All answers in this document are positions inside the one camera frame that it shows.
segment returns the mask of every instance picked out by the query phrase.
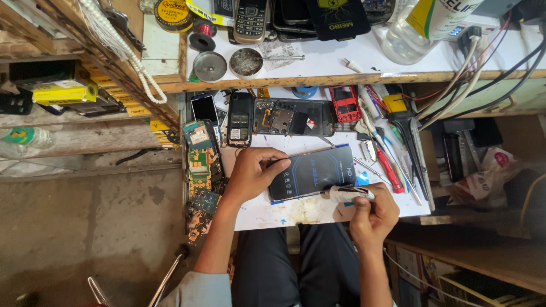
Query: phone keypad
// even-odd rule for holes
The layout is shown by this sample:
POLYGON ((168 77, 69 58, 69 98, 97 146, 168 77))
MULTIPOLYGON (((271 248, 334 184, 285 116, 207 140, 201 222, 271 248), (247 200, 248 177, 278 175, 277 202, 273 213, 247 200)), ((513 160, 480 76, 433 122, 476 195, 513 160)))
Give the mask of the phone keypad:
POLYGON ((265 25, 265 10, 254 7, 239 7, 235 31, 246 36, 262 36, 265 25))

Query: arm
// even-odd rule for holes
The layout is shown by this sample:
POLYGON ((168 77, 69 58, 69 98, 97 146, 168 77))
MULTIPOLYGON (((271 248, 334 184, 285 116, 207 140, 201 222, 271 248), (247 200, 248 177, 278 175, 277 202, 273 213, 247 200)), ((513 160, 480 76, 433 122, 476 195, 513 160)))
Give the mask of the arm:
POLYGON ((356 212, 350 225, 359 258, 360 306, 392 307, 383 241, 398 222, 400 209, 384 183, 364 188, 375 195, 375 203, 372 206, 367 198, 356 197, 356 212))
POLYGON ((286 158, 286 153, 273 148, 249 147, 239 153, 194 271, 207 274, 226 273, 235 220, 241 205, 260 195, 273 178, 290 165, 290 160, 286 158), (267 161, 279 159, 286 160, 274 163, 269 168, 265 167, 267 161))

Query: sleeve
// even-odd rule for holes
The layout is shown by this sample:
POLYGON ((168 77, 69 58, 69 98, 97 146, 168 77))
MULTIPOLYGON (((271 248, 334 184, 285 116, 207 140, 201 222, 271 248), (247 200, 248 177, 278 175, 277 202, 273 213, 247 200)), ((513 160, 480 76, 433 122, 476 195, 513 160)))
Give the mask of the sleeve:
POLYGON ((228 274, 204 274, 190 271, 165 297, 159 307, 231 307, 232 293, 228 274))

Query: person's right hand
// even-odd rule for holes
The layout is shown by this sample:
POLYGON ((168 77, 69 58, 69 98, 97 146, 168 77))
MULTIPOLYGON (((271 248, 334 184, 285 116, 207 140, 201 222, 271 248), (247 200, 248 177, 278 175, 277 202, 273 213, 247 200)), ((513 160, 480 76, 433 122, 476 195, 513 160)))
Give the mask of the person's right hand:
POLYGON ((385 183, 362 186, 375 195, 374 203, 365 197, 355 197, 356 212, 350 230, 359 252, 381 254, 383 241, 398 222, 400 209, 385 183))

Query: copper wire spool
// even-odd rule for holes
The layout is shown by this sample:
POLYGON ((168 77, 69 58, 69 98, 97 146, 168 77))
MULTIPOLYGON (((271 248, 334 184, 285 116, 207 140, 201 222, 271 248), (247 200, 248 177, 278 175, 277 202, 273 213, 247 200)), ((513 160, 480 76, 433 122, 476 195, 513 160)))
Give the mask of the copper wire spool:
POLYGON ((193 22, 193 34, 189 36, 189 44, 198 51, 212 51, 216 43, 212 37, 217 32, 216 25, 207 19, 199 18, 193 22))

